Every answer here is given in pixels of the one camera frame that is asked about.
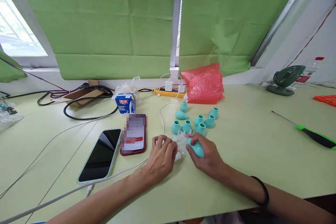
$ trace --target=white cable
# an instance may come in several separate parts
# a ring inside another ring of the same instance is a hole
[[[97,118],[97,119],[94,119],[94,120],[91,120],[91,121],[88,121],[88,122],[85,122],[85,123],[82,123],[82,124],[78,124],[78,125],[75,125],[75,126],[73,126],[73,127],[71,127],[71,128],[68,128],[68,129],[66,129],[66,130],[63,130],[62,132],[60,132],[60,133],[58,133],[56,136],[54,136],[48,143],[47,143],[47,145],[41,150],[41,152],[37,155],[37,157],[34,159],[34,161],[28,166],[28,168],[9,186],[9,187],[7,187],[1,194],[0,194],[0,199],[3,197],[3,195],[5,195],[6,194],[6,192],[13,186],[13,185],[15,185],[15,183],[17,182],[17,181],[19,181],[19,179],[20,178],[22,178],[23,177],[23,175],[24,174],[26,174],[26,172],[29,170],[29,168],[34,164],[34,162],[39,158],[39,156],[42,154],[42,152],[47,148],[47,146],[56,138],[56,137],[58,137],[60,134],[62,134],[63,132],[65,132],[65,131],[67,131],[67,130],[70,130],[70,129],[72,129],[72,128],[75,128],[75,127],[77,127],[77,126],[81,126],[81,125],[83,125],[83,124],[88,124],[88,123],[91,123],[91,122],[93,122],[93,121],[97,121],[97,120],[99,120],[99,119],[102,119],[102,118],[106,118],[106,117],[109,117],[109,116],[112,116],[112,115],[115,115],[115,114],[117,114],[117,112],[116,113],[114,113],[114,114],[111,114],[111,115],[107,115],[107,116],[104,116],[104,117],[101,117],[101,118]]]
[[[31,213],[37,211],[37,210],[40,210],[40,209],[42,209],[42,208],[44,208],[44,207],[46,207],[46,206],[48,206],[48,205],[50,205],[50,204],[52,204],[52,203],[54,203],[54,202],[56,202],[56,201],[58,201],[58,200],[64,198],[64,197],[66,197],[66,196],[68,196],[68,195],[70,195],[70,194],[72,194],[72,193],[74,193],[74,192],[76,192],[76,191],[78,191],[78,190],[80,190],[80,189],[83,189],[83,188],[85,188],[85,187],[92,186],[92,185],[95,185],[95,184],[98,184],[98,183],[101,183],[101,182],[110,180],[110,179],[112,179],[112,178],[114,178],[114,177],[120,175],[121,173],[124,173],[124,172],[126,172],[126,171],[128,171],[128,170],[131,170],[131,169],[133,169],[133,168],[138,167],[139,165],[141,165],[141,164],[143,164],[144,162],[146,162],[147,159],[148,159],[148,157],[145,158],[144,160],[142,160],[139,164],[134,165],[134,166],[132,166],[132,167],[126,169],[126,170],[123,170],[122,172],[118,172],[117,174],[114,174],[114,175],[112,175],[111,177],[104,178],[104,179],[102,179],[102,180],[100,180],[100,181],[98,181],[98,182],[91,182],[91,183],[82,185],[82,186],[80,186],[80,187],[78,187],[78,188],[76,188],[76,189],[74,189],[74,190],[72,190],[72,191],[70,191],[70,192],[67,192],[67,193],[65,193],[65,194],[63,194],[63,195],[61,195],[61,196],[59,196],[59,197],[57,197],[57,198],[55,198],[55,199],[52,199],[52,200],[50,200],[50,201],[48,201],[48,202],[46,202],[46,203],[43,203],[42,205],[39,205],[39,206],[37,206],[37,207],[34,207],[34,208],[30,209],[30,210],[27,210],[27,211],[25,211],[25,212],[23,212],[23,213],[20,213],[20,214],[18,214],[18,215],[13,216],[13,217],[10,217],[10,218],[8,218],[8,219],[6,219],[6,220],[3,220],[3,221],[0,222],[0,224],[8,224],[8,223],[10,223],[10,222],[16,221],[16,220],[22,218],[23,216],[26,216],[26,215],[28,215],[28,214],[31,214]]]
[[[163,126],[163,132],[162,132],[162,135],[165,133],[165,123],[163,122],[163,118],[162,118],[162,115],[161,115],[161,109],[163,109],[164,107],[166,107],[169,103],[172,103],[172,102],[179,96],[178,93],[179,93],[179,92],[177,91],[177,96],[176,96],[173,100],[171,100],[170,102],[168,102],[166,105],[162,106],[162,107],[160,108],[160,110],[159,110],[159,115],[160,115],[161,122],[162,122],[162,126]]]
[[[163,76],[166,76],[166,75],[168,75],[168,74],[175,74],[175,75],[178,75],[178,76],[181,78],[181,80],[182,80],[181,75],[179,75],[179,74],[177,74],[177,73],[166,73],[166,74],[162,75],[162,76],[156,81],[156,83],[155,83],[154,88],[152,89],[152,91],[148,92],[148,94],[147,94],[144,98],[142,98],[141,100],[145,99],[149,94],[151,94],[151,93],[154,91],[154,89],[156,88],[156,84],[159,82],[159,80],[160,80]]]
[[[89,185],[89,186],[87,187],[85,198],[89,197],[90,192],[92,191],[92,187],[93,187],[93,185]]]

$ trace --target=power strip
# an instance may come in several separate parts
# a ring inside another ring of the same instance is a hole
[[[172,97],[176,97],[176,93],[178,92],[177,89],[173,89],[171,92],[168,92],[166,91],[164,88],[155,88],[154,89],[154,94],[157,95],[157,94],[160,94],[160,95],[163,95],[163,96],[172,96]],[[183,98],[185,95],[185,93],[179,93],[178,94],[178,98]]]

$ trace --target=screwdriver shaft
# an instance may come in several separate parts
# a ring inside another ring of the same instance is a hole
[[[276,114],[277,116],[281,117],[282,119],[285,119],[287,122],[290,122],[291,124],[297,126],[297,124],[293,123],[292,121],[288,120],[286,117],[283,117],[282,115],[279,115],[278,113],[275,113],[274,111],[272,111],[274,114]]]

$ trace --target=small desk fan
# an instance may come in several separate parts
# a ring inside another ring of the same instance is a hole
[[[303,65],[290,66],[281,71],[278,71],[273,76],[273,81],[276,86],[267,86],[266,90],[275,93],[277,95],[291,96],[294,94],[292,90],[287,89],[290,84],[296,81],[303,73],[306,67]]]

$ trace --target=desk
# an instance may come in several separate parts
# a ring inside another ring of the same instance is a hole
[[[270,112],[274,110],[295,123],[304,124],[334,139],[336,108],[312,99],[315,95],[334,93],[334,89],[301,87],[295,95],[284,97],[258,86],[226,86],[226,98],[216,105],[219,108],[216,127],[207,129],[206,137],[216,143],[223,160],[241,172],[255,175],[300,198],[334,194],[336,152],[318,145]],[[151,138],[162,133],[159,108],[170,100],[171,97],[157,98],[149,95],[138,106],[138,113],[147,115],[147,150],[133,156],[118,155],[113,173],[137,164],[149,155]],[[29,143],[34,142],[35,148],[40,150],[58,132],[81,123],[62,115],[63,104],[37,107],[36,97],[33,96],[13,101],[26,118],[0,135],[0,144],[4,146],[0,149],[2,163],[4,160],[11,161],[1,168],[1,174],[9,174],[11,171],[10,179],[1,180],[1,189],[20,175],[26,164],[39,152],[30,148],[33,145]],[[181,102],[182,99],[176,99],[161,111],[167,135],[172,135],[170,126]],[[206,116],[213,107],[189,104],[189,119],[193,121],[198,114]],[[114,108],[115,102],[109,100],[85,107],[79,113],[105,114]],[[98,135],[105,129],[123,127],[125,119],[115,115],[90,124],[70,130],[71,132],[55,140],[53,147],[48,148],[33,169],[0,200],[1,219],[78,187],[76,179]],[[24,129],[29,129],[28,137]],[[17,144],[9,144],[8,139],[15,140]],[[92,193],[131,172],[95,185]],[[35,212],[28,223],[50,219],[82,200],[85,193],[85,189],[80,190]],[[109,223],[167,223],[254,206],[251,200],[207,177],[194,167],[190,158],[184,157],[175,163],[174,170],[167,179],[121,208]],[[26,220],[27,217],[17,223],[25,223]]]

